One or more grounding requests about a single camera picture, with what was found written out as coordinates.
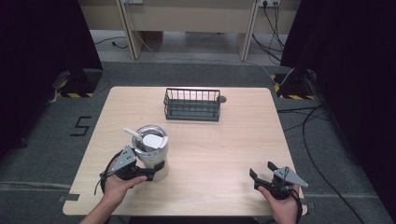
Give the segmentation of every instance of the black cable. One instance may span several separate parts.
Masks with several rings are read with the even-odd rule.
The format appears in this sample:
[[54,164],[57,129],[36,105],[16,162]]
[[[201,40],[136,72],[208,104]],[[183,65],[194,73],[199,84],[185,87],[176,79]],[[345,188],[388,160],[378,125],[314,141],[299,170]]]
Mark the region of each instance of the black cable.
[[301,204],[301,200],[299,197],[298,192],[295,189],[292,189],[292,192],[289,193],[289,195],[294,199],[294,201],[297,203],[297,217],[296,217],[296,223],[299,223],[301,216],[303,215],[303,205]]
[[306,143],[306,139],[305,139],[305,124],[309,120],[309,117],[311,117],[311,115],[315,112],[315,110],[317,110],[320,107],[321,107],[321,105],[312,109],[312,111],[306,116],[306,118],[303,122],[303,140],[304,140],[304,147],[305,147],[306,153],[308,154],[309,159],[311,160],[312,164],[314,165],[315,169],[318,171],[319,175],[323,178],[323,180],[329,185],[330,188],[332,188],[332,190],[334,190],[334,192],[338,195],[338,197],[340,197],[340,199],[343,200],[343,202],[349,207],[349,209],[353,212],[353,214],[356,216],[356,218],[361,223],[364,223],[363,220],[361,219],[361,217],[359,216],[359,214],[355,211],[355,209],[353,209],[353,207],[349,204],[349,202],[347,202],[347,200],[341,195],[341,193],[338,192],[338,190],[329,182],[329,180],[327,180],[327,178],[324,176],[324,174],[319,170],[318,166],[316,165],[316,163],[315,163],[314,159],[312,158],[312,155],[309,151],[308,144]]
[[[302,115],[308,115],[309,113],[305,113],[305,112],[300,112],[300,111],[285,111],[285,112],[279,112],[280,114],[287,114],[287,113],[294,113],[294,114],[302,114]],[[321,119],[321,120],[330,120],[330,119],[324,119],[321,118],[319,115],[325,114],[326,112],[317,114],[317,115],[311,115],[311,117],[315,118],[315,119]]]
[[114,37],[110,37],[110,38],[107,38],[107,39],[103,39],[103,40],[101,40],[101,41],[99,41],[99,42],[95,42],[95,44],[100,44],[100,43],[103,43],[103,42],[105,42],[105,41],[107,41],[107,40],[111,40],[111,39],[120,39],[120,38],[126,38],[125,36],[114,36]]
[[292,127],[289,127],[288,129],[283,130],[283,132],[290,131],[291,129],[300,127],[300,126],[302,126],[303,124],[304,124],[304,123],[294,125],[294,126],[292,126]]
[[[275,15],[275,17],[276,17],[276,27],[275,28],[274,28],[273,24],[271,23],[271,20],[268,17],[267,11],[265,9],[266,9],[266,4],[264,4],[264,6],[263,6],[264,14],[265,14],[265,17],[267,18],[267,20],[268,20],[268,22],[270,24],[271,30],[273,31],[273,34],[272,34],[272,37],[271,37],[271,41],[270,41],[270,45],[268,47],[268,52],[271,52],[271,50],[272,50],[271,46],[272,46],[272,43],[273,43],[274,39],[277,41],[277,43],[280,46],[280,49],[281,49],[280,52],[283,52],[284,45],[283,45],[282,41],[280,40],[279,35],[277,33],[277,21],[278,21],[278,17],[279,17],[279,15],[278,15],[278,7],[276,7],[276,15]],[[271,56],[274,57],[274,54],[268,53],[268,59],[274,64],[279,64],[279,63],[274,62],[272,60]]]
[[114,46],[114,47],[117,47],[117,48],[119,48],[119,49],[126,49],[126,48],[128,48],[128,45],[127,45],[127,46],[125,46],[125,47],[120,47],[120,46],[119,46],[119,45],[117,45],[117,44],[116,44],[116,42],[114,42],[114,41],[113,41],[113,42],[111,42],[111,43],[113,44],[113,46]]
[[280,47],[284,47],[284,44],[280,40],[279,34],[277,32],[277,21],[279,19],[279,15],[278,15],[279,7],[276,7],[276,10],[275,10],[276,28],[274,28],[273,24],[271,23],[270,18],[268,17],[267,11],[265,10],[266,7],[264,7],[263,9],[264,9],[265,17],[267,18],[268,22],[270,23],[271,30],[273,31],[273,37],[276,39],[276,41],[278,42]]
[[277,112],[294,111],[294,110],[303,110],[303,109],[314,109],[314,108],[316,108],[316,106],[297,107],[297,108],[292,108],[292,109],[280,109],[280,110],[277,110]]
[[275,54],[273,54],[273,53],[270,51],[270,48],[264,46],[264,44],[260,43],[260,42],[256,39],[256,36],[255,36],[255,35],[252,35],[252,37],[253,37],[253,39],[256,41],[256,43],[259,45],[259,47],[260,47],[264,52],[266,52],[267,54],[271,55],[272,57],[274,57],[274,58],[276,58],[278,61],[280,61],[280,59],[279,59],[278,57],[276,57]]
[[96,195],[96,190],[97,190],[99,184],[101,185],[102,192],[105,193],[105,182],[109,176],[114,175],[114,174],[108,175],[108,169],[110,168],[111,163],[113,163],[113,161],[121,154],[121,152],[122,152],[122,150],[119,153],[117,153],[116,155],[114,155],[114,157],[111,158],[110,162],[107,164],[106,169],[101,174],[99,174],[100,179],[99,179],[99,182],[96,184],[95,191],[93,192],[93,195]]
[[[256,41],[256,43],[257,43],[260,47],[263,47],[263,48],[265,48],[266,50],[270,49],[269,47],[267,47],[267,46],[265,46],[264,44],[262,44],[259,40],[257,40],[257,38],[256,38],[255,35],[252,35],[252,37],[254,38],[254,40]],[[270,50],[277,51],[277,52],[280,52],[280,53],[283,52],[283,51],[280,50],[280,49],[270,49]]]

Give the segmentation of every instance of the white straw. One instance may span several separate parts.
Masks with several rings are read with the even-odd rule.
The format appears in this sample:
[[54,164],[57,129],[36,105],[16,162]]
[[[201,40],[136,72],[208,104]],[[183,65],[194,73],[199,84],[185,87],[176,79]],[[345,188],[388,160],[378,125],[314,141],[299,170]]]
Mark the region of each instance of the white straw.
[[138,141],[143,142],[142,136],[140,136],[140,134],[138,134],[137,132],[132,131],[132,130],[129,129],[129,128],[124,128],[124,131],[125,131],[126,133],[130,134],[131,136],[137,138]]

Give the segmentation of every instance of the stainless steel cup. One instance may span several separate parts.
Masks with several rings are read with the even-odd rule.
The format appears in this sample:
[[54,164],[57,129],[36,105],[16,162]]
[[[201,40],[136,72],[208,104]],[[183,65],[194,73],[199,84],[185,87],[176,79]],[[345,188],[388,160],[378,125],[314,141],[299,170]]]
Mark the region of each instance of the stainless steel cup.
[[165,161],[164,167],[155,173],[153,180],[165,178],[169,173],[168,166],[168,135],[165,130],[156,125],[147,125],[137,130],[143,141],[132,137],[132,145],[135,148],[137,158],[146,168],[154,168],[155,165]]

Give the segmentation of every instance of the metal basket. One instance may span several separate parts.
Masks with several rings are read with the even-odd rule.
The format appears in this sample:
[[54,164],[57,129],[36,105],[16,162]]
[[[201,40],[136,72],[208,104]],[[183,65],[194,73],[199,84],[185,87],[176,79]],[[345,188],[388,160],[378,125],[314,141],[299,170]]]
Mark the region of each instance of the metal basket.
[[219,121],[220,91],[167,88],[165,98],[167,119]]

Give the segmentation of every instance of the cable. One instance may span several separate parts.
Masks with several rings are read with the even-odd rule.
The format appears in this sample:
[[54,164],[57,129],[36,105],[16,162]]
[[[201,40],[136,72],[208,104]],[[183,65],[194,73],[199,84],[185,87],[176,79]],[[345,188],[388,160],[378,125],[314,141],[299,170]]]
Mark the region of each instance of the cable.
[[275,54],[273,54],[273,53],[271,52],[271,49],[270,49],[269,47],[266,47],[264,44],[260,43],[260,42],[257,40],[257,38],[256,38],[255,35],[252,35],[252,37],[253,37],[253,39],[256,41],[256,43],[259,45],[259,47],[260,47],[265,53],[271,55],[273,58],[275,58],[275,59],[277,59],[278,61],[280,61],[280,59],[279,59],[278,57],[276,57]]
[[306,138],[305,138],[305,124],[308,121],[309,117],[317,110],[320,108],[321,105],[317,106],[316,108],[312,109],[312,111],[306,116],[304,122],[303,122],[303,140],[304,140],[304,147],[306,150],[306,153],[311,160],[312,164],[314,165],[315,169],[318,171],[319,175],[323,178],[323,180],[329,185],[330,188],[340,197],[341,200],[349,207],[349,209],[353,212],[353,214],[356,216],[356,218],[361,222],[364,223],[359,214],[353,209],[353,207],[349,204],[349,202],[341,195],[340,192],[327,180],[327,178],[324,176],[324,174],[319,170],[318,166],[316,165],[314,159],[312,158],[311,152],[309,151],[308,144],[306,143]]
[[303,205],[301,204],[301,200],[299,197],[298,192],[293,189],[292,192],[289,193],[289,195],[294,199],[294,201],[297,203],[297,218],[296,218],[296,223],[299,223],[301,216],[303,215]]
[[95,42],[94,44],[96,45],[96,44],[103,43],[103,42],[105,42],[105,41],[107,41],[107,40],[111,40],[111,39],[120,39],[120,38],[126,38],[126,37],[125,37],[125,36],[114,36],[114,37],[110,37],[110,38],[107,38],[107,39],[103,39],[103,40],[101,40],[101,41],[99,41],[99,42]]
[[286,132],[286,131],[289,131],[289,130],[291,130],[291,129],[300,127],[300,126],[302,126],[302,125],[303,125],[303,123],[294,125],[294,126],[292,126],[292,127],[289,127],[289,128],[287,128],[287,129],[283,130],[283,132]]
[[109,174],[108,173],[108,169],[110,168],[110,165],[112,164],[112,162],[121,154],[121,152],[122,152],[122,150],[119,153],[117,153],[116,155],[114,155],[113,158],[111,158],[110,162],[107,164],[106,169],[101,174],[99,174],[100,179],[99,179],[98,183],[96,184],[96,187],[95,187],[95,190],[93,192],[93,195],[96,195],[96,191],[97,191],[97,188],[98,188],[99,184],[100,184],[100,187],[102,189],[102,192],[105,193],[106,180],[107,180],[107,178],[109,176],[114,175],[114,173]]
[[292,72],[293,70],[294,70],[294,68],[292,68],[292,69],[286,74],[285,78],[283,79],[283,81],[282,81],[280,84],[277,84],[277,83],[276,83],[276,85],[277,85],[277,86],[282,86],[283,83],[285,83],[286,79],[288,79],[289,75],[291,74],[291,72]]
[[314,108],[316,108],[316,106],[297,107],[297,108],[293,108],[293,109],[281,109],[281,110],[277,110],[277,112],[294,111],[294,110],[303,110],[303,109],[314,109]]
[[[299,112],[299,111],[284,111],[284,112],[278,112],[280,114],[286,114],[286,113],[294,113],[294,114],[302,114],[302,115],[308,115],[308,113],[304,113],[304,112]],[[321,120],[330,120],[330,119],[324,119],[321,118],[319,115],[325,114],[326,112],[320,113],[318,115],[311,115],[311,117],[315,118],[315,119],[321,119]]]
[[[268,49],[265,50],[265,52],[267,52],[267,53],[271,52],[271,50],[273,50],[271,48],[271,46],[272,46],[272,43],[273,43],[274,39],[279,44],[281,52],[283,52],[283,48],[284,48],[284,44],[282,43],[282,41],[281,41],[281,39],[279,37],[279,34],[278,34],[278,30],[277,30],[277,25],[278,25],[278,20],[279,20],[279,4],[278,4],[278,2],[274,2],[274,7],[275,7],[275,27],[271,23],[271,20],[268,17],[267,11],[265,10],[267,8],[267,2],[266,1],[263,2],[263,7],[262,8],[264,10],[265,17],[267,18],[268,23],[270,24],[271,30],[273,31],[272,38],[271,38],[271,41],[270,41],[270,45],[269,45],[269,47],[267,47]],[[279,58],[274,57],[274,54],[272,54],[272,53],[268,53],[268,59],[274,64],[279,64],[279,63],[274,62],[271,57],[275,58],[280,63],[280,59]]]
[[114,47],[117,47],[117,48],[119,48],[119,49],[126,49],[126,48],[128,48],[128,45],[127,46],[125,46],[125,47],[120,47],[118,44],[116,44],[116,42],[111,42],[111,44],[113,44],[113,46]]

